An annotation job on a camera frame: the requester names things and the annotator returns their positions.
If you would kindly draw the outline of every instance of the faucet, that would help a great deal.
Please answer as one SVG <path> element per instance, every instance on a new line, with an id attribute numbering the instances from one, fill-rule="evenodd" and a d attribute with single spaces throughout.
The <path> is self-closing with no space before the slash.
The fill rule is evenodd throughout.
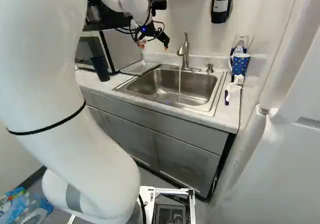
<path id="1" fill-rule="evenodd" d="M 184 35 L 184 43 L 180 46 L 176 54 L 183 57 L 181 67 L 183 70 L 201 71 L 201 69 L 189 67 L 189 40 L 187 32 L 185 32 Z"/>
<path id="2" fill-rule="evenodd" d="M 214 72 L 214 65 L 212 64 L 206 64 L 205 67 L 207 68 L 206 72 L 208 74 L 212 74 Z"/>

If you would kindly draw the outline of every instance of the black stripe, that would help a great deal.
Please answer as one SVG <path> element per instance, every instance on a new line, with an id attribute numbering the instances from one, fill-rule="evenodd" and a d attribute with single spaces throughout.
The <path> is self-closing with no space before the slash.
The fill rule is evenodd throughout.
<path id="1" fill-rule="evenodd" d="M 51 130 L 53 128 L 56 128 L 57 126 L 60 126 L 64 123 L 66 123 L 67 121 L 69 120 L 72 120 L 73 118 L 75 118 L 77 115 L 80 114 L 80 112 L 85 108 L 86 106 L 86 101 L 84 101 L 83 105 L 80 107 L 80 109 L 78 109 L 74 114 L 72 114 L 71 116 L 67 117 L 66 119 L 62 120 L 62 121 L 59 121 L 57 122 L 56 124 L 53 124 L 53 125 L 50 125 L 50 126 L 47 126 L 45 128 L 41 128 L 41 129 L 38 129 L 38 130 L 33 130 L 33 131 L 27 131 L 27 132 L 14 132 L 14 131 L 9 131 L 9 133 L 11 133 L 12 135 L 34 135 L 34 134 L 38 134 L 38 133 L 41 133 L 41 132 L 45 132 L 47 130 Z"/>

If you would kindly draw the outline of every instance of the microwave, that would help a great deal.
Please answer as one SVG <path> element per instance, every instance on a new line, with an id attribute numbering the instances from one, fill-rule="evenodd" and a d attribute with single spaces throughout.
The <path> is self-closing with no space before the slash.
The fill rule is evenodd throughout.
<path id="1" fill-rule="evenodd" d="M 83 31 L 75 54 L 75 65 L 94 70 L 92 57 L 102 57 L 109 73 L 115 73 L 142 59 L 139 46 L 130 35 L 115 29 Z"/>

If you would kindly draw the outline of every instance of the gray cabinet door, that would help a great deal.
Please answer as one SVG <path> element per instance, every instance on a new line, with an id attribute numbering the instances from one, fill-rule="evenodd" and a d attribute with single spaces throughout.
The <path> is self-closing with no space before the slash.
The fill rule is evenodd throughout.
<path id="1" fill-rule="evenodd" d="M 113 140 L 114 139 L 114 134 L 111 130 L 110 124 L 107 122 L 105 118 L 103 118 L 104 112 L 98 109 L 95 109 L 91 106 L 88 106 L 90 113 L 94 120 L 97 122 L 98 126 Z"/>
<path id="2" fill-rule="evenodd" d="M 111 125 L 116 142 L 137 161 L 157 170 L 152 131 L 114 115 L 103 114 Z"/>
<path id="3" fill-rule="evenodd" d="M 161 173 L 207 197 L 219 156 L 157 133 L 154 139 Z"/>

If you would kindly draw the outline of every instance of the black tumbler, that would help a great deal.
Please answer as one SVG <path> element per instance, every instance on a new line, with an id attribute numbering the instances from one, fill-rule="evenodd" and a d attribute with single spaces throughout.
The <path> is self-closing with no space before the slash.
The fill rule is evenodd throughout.
<path id="1" fill-rule="evenodd" d="M 92 65 L 96 70 L 96 74 L 98 75 L 101 82 L 106 82 L 110 80 L 110 75 L 108 72 L 108 66 L 102 56 L 92 57 L 90 58 L 92 61 Z"/>

